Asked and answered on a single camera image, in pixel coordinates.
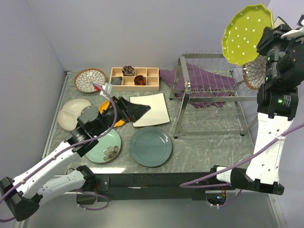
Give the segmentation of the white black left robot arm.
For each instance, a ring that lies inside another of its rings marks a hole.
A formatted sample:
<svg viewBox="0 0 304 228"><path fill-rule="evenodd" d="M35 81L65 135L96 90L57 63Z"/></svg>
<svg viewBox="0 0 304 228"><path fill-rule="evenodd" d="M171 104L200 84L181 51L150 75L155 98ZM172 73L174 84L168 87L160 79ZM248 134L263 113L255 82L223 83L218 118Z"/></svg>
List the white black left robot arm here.
<svg viewBox="0 0 304 228"><path fill-rule="evenodd" d="M53 177L92 150L98 144L97 138L107 135L118 121L135 123L149 110L148 105L115 96L102 113L94 106L85 107L77 118L77 128L52 153L23 174L0 181L1 202L6 203L16 221L23 221L58 195L72 190L91 190L96 183L95 175L85 165L61 178Z"/></svg>

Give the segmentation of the brown rimmed plate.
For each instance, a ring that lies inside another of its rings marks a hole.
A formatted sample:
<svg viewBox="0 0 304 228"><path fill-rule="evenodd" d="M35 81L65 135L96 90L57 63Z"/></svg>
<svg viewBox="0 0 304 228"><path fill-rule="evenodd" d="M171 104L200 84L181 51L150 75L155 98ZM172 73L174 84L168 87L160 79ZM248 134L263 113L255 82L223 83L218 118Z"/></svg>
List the brown rimmed plate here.
<svg viewBox="0 0 304 228"><path fill-rule="evenodd" d="M243 65L243 79L251 90L258 90L265 82L266 57L259 55L255 60Z"/></svg>

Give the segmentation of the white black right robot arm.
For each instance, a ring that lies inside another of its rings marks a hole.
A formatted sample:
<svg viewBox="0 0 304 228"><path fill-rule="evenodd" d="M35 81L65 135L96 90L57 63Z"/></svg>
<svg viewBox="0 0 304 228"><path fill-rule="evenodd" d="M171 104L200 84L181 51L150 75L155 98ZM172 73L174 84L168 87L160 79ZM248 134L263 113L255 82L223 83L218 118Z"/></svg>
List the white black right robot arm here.
<svg viewBox="0 0 304 228"><path fill-rule="evenodd" d="M297 87L304 80L304 27L287 24L266 27L257 52L266 57L265 82L257 93L257 138L254 158L246 169L214 166L209 186L215 190L225 183L233 188L282 195L279 165L284 133L295 118L299 97Z"/></svg>

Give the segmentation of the teal round plate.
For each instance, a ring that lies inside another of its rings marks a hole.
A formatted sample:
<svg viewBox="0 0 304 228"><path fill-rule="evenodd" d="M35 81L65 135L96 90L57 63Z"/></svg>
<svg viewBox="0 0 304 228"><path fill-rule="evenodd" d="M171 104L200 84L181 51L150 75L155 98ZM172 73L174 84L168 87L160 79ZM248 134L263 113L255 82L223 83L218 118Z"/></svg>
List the teal round plate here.
<svg viewBox="0 0 304 228"><path fill-rule="evenodd" d="M172 142L164 130L152 126L144 127L131 137L129 150L136 163L154 168L163 165L169 159Z"/></svg>

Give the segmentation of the floral patterned round plate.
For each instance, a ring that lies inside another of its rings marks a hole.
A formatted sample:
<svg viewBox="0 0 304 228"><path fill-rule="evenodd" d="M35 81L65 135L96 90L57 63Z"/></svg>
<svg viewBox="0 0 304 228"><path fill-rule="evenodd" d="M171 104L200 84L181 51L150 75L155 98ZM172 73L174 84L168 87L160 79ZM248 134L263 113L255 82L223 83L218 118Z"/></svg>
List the floral patterned round plate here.
<svg viewBox="0 0 304 228"><path fill-rule="evenodd" d="M75 79L74 86L83 93L98 91L94 84L103 86L106 83L106 74L98 68L88 68L80 71Z"/></svg>

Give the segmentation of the cream divided plate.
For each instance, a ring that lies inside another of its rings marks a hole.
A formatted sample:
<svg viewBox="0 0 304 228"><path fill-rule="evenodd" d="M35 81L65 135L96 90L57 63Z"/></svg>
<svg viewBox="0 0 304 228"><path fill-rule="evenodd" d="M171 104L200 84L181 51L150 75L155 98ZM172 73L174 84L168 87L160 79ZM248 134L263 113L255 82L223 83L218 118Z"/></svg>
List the cream divided plate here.
<svg viewBox="0 0 304 228"><path fill-rule="evenodd" d="M81 115L82 110L88 106L91 106L91 103L85 99L74 99L67 102L57 115L58 124L66 131L74 130L77 118Z"/></svg>

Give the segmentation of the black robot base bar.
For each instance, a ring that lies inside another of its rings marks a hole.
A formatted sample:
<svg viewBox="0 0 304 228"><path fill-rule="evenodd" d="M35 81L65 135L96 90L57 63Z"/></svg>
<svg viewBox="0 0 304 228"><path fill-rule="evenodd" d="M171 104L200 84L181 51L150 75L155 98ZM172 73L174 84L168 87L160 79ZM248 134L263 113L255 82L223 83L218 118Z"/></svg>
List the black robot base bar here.
<svg viewBox="0 0 304 228"><path fill-rule="evenodd" d="M208 172L95 174L81 190L104 195L109 200L205 200L205 191L222 190L215 177L198 181Z"/></svg>

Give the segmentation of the mint green flower plate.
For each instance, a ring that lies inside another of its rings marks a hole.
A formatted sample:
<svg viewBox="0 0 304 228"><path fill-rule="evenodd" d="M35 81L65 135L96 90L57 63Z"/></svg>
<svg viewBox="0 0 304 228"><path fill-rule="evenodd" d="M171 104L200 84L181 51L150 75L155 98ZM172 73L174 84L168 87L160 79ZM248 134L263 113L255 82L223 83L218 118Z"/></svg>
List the mint green flower plate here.
<svg viewBox="0 0 304 228"><path fill-rule="evenodd" d="M107 135L98 139L98 144L86 153L86 157L94 163L108 163L115 159L121 149L121 137L112 129Z"/></svg>

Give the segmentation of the white square plate black rim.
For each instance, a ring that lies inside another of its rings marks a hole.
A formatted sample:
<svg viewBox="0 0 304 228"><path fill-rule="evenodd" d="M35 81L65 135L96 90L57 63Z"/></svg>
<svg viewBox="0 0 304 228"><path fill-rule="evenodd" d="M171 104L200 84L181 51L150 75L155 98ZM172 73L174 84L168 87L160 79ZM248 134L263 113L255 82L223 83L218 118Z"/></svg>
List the white square plate black rim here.
<svg viewBox="0 0 304 228"><path fill-rule="evenodd" d="M133 123L133 127L155 126L170 122L163 93L131 96L130 102L140 105L149 105L151 107L151 109L143 117L141 117L140 120Z"/></svg>

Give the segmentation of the green scalloped plate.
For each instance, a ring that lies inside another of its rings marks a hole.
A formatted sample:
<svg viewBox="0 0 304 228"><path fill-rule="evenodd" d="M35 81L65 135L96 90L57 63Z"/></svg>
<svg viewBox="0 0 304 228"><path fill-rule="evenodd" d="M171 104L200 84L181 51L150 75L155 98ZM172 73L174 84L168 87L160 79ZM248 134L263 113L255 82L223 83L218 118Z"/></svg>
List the green scalloped plate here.
<svg viewBox="0 0 304 228"><path fill-rule="evenodd" d="M248 5L227 25L222 39L222 53L234 65L244 65L258 56L257 45L264 28L274 28L272 12L263 4Z"/></svg>

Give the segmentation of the yellow polka dot plate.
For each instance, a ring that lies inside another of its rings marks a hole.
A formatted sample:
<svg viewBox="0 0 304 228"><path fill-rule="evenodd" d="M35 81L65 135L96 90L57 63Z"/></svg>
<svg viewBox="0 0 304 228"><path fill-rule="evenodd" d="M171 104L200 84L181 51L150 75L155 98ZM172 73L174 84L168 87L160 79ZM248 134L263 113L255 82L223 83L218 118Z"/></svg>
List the yellow polka dot plate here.
<svg viewBox="0 0 304 228"><path fill-rule="evenodd" d="M102 114L110 105L110 102L107 100L105 102L103 102L102 104L99 105L99 112ZM125 121L123 120L119 120L115 125L114 125L114 128L117 128L117 127L121 127L125 125Z"/></svg>

